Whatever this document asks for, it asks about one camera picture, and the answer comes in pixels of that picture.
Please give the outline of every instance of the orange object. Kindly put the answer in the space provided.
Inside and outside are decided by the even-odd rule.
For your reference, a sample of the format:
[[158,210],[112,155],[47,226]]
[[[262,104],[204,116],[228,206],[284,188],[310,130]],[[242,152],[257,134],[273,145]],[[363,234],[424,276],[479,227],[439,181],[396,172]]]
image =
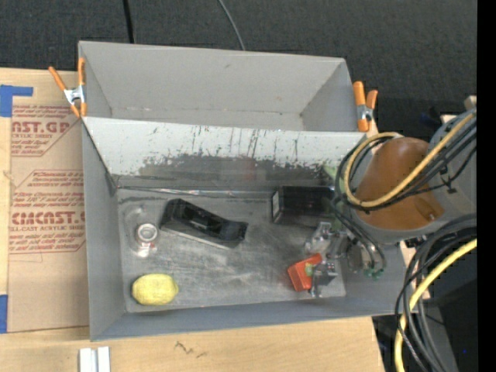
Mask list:
[[372,111],[375,109],[375,103],[377,101],[377,90],[370,91],[367,94],[366,100],[363,82],[355,81],[353,83],[353,94],[355,95],[357,113],[356,124],[360,132],[366,133],[370,129],[370,121],[373,119]]
[[288,274],[296,291],[305,291],[312,288],[312,276],[307,274],[309,267],[314,267],[322,262],[320,253],[311,255],[309,258],[300,260],[288,268]]
[[355,94],[355,105],[365,105],[365,88],[361,81],[355,81],[353,83],[353,93]]
[[358,124],[358,130],[361,133],[366,133],[370,128],[369,121],[367,119],[360,119],[357,121],[357,124]]
[[[71,110],[76,115],[76,117],[80,118],[82,115],[86,115],[86,111],[88,107],[86,105],[86,101],[84,100],[84,86],[86,85],[86,75],[84,72],[84,58],[79,58],[77,62],[77,77],[78,77],[78,86],[74,89],[67,89],[62,77],[57,73],[55,67],[50,66],[48,71],[52,74],[53,79],[57,83],[57,86],[64,92],[67,100],[71,104]],[[80,110],[74,104],[76,99],[81,100]]]
[[375,102],[377,100],[377,93],[378,93],[377,90],[372,90],[372,91],[369,91],[369,93],[367,94],[367,102],[365,103],[365,105],[369,109],[372,109],[372,110],[375,109]]

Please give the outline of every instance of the table surface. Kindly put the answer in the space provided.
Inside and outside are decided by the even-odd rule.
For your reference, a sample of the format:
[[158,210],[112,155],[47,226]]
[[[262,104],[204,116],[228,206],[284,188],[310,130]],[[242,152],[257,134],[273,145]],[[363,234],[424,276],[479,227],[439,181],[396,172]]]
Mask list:
[[[47,71],[0,68],[0,84],[35,87],[49,98]],[[0,169],[9,168],[10,119],[0,118]],[[0,182],[0,203],[9,192]],[[0,294],[6,289],[9,215],[0,213]],[[88,327],[0,335],[0,370],[78,370],[78,350],[110,346],[115,371],[147,370],[329,370],[384,371],[371,318],[352,318],[213,332],[192,332],[90,342]]]

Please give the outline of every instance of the gray bin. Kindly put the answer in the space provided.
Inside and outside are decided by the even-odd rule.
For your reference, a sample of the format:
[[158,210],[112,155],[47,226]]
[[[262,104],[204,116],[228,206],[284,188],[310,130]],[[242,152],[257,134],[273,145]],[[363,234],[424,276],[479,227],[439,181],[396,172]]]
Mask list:
[[[386,247],[373,281],[336,266],[322,298],[296,292],[286,269],[313,228],[271,221],[281,185],[317,185],[363,134],[346,62],[276,53],[81,42],[91,339],[229,329],[392,313],[405,264]],[[159,225],[182,198],[248,223],[228,250],[160,231],[133,250],[133,228]],[[139,305],[131,284],[166,273],[180,291]]]

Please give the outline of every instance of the cardboard box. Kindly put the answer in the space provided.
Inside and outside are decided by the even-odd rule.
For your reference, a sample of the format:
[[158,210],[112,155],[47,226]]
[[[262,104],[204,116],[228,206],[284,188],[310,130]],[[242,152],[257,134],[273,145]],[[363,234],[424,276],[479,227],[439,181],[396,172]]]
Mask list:
[[[74,73],[61,75],[74,86]],[[33,87],[14,97],[9,119],[8,332],[85,326],[81,123],[48,71],[1,69],[0,84]]]

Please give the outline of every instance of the yellow ball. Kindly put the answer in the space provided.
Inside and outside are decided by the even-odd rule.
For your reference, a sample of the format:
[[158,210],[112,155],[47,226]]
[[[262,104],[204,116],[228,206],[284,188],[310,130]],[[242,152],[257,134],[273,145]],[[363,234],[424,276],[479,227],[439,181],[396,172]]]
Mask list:
[[176,281],[168,274],[146,274],[133,283],[132,295],[145,306],[165,305],[179,292]]

